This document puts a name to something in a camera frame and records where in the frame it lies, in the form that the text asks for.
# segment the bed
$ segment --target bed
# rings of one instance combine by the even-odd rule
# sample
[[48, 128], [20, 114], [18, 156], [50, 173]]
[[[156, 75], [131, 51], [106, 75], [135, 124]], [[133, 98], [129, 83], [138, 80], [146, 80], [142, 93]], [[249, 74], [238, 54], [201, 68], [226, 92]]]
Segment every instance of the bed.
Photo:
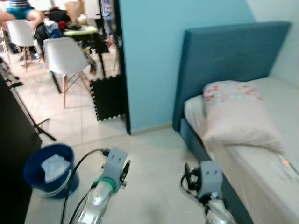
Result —
[[284, 179], [276, 154], [269, 150], [204, 147], [199, 137], [205, 116], [200, 94], [215, 81], [257, 85], [268, 114], [288, 143], [287, 157], [298, 169], [299, 101], [294, 96], [299, 90], [268, 77], [289, 27], [288, 22], [268, 22], [191, 29], [185, 34], [173, 128], [199, 161], [213, 159], [221, 165], [222, 191], [239, 223], [298, 223], [299, 185]]

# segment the white bedsheet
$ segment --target white bedsheet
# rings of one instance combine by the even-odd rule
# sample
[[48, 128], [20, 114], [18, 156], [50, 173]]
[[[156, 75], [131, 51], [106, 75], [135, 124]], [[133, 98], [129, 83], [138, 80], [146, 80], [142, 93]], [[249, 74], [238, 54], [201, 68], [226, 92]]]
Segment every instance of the white bedsheet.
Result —
[[[299, 170], [299, 90], [274, 78], [252, 82], [286, 139], [286, 157]], [[185, 102], [185, 118], [200, 136], [204, 124], [201, 96]], [[256, 224], [299, 223], [299, 183], [285, 175], [275, 153], [249, 146], [205, 147], [220, 163]]]

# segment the tiled floor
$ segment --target tiled floor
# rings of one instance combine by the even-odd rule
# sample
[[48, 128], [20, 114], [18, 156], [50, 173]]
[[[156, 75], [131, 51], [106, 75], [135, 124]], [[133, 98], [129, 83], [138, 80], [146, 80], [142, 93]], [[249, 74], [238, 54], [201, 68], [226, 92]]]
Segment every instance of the tiled floor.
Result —
[[[107, 76], [117, 74], [117, 66], [114, 68], [115, 54], [103, 55]], [[62, 94], [58, 94], [51, 76], [48, 75], [43, 63], [33, 62], [28, 71], [21, 67], [18, 61], [19, 55], [11, 55], [10, 67], [24, 83], [17, 88], [27, 107], [31, 111], [36, 122], [50, 118], [44, 124], [44, 129], [54, 135], [59, 142], [76, 145], [83, 142], [105, 139], [112, 136], [126, 134], [124, 121], [120, 117], [98, 122], [96, 120], [93, 102], [88, 92], [82, 88], [80, 80], [68, 90], [66, 97], [66, 109], [63, 109]], [[101, 66], [98, 62], [96, 76], [89, 78], [101, 78]], [[51, 140], [41, 135], [43, 144], [51, 143]]]
[[[137, 136], [123, 135], [73, 147], [76, 161], [95, 148], [119, 147], [131, 160], [126, 188], [111, 198], [104, 224], [203, 224], [201, 207], [184, 195], [179, 187], [184, 163], [198, 162], [186, 149], [180, 135], [171, 128]], [[104, 158], [91, 155], [78, 169], [80, 184], [70, 197], [66, 221], [80, 198], [101, 174]], [[25, 224], [58, 224], [62, 200], [43, 199], [33, 194]]]

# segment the pink pillow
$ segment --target pink pillow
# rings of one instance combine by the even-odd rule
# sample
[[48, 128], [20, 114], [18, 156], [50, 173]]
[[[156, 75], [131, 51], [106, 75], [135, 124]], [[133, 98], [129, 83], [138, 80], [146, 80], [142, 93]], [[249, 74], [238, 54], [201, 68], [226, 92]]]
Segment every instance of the pink pillow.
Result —
[[268, 116], [256, 86], [224, 81], [204, 88], [204, 143], [250, 145], [283, 154], [285, 141]]

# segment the blue shorts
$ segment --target blue shorts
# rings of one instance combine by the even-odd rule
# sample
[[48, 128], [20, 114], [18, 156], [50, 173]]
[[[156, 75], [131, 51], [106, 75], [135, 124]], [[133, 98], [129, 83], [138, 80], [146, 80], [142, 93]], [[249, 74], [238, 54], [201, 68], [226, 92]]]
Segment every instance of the blue shorts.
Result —
[[7, 12], [13, 15], [17, 20], [27, 19], [28, 13], [34, 9], [29, 6], [27, 8], [7, 8]]

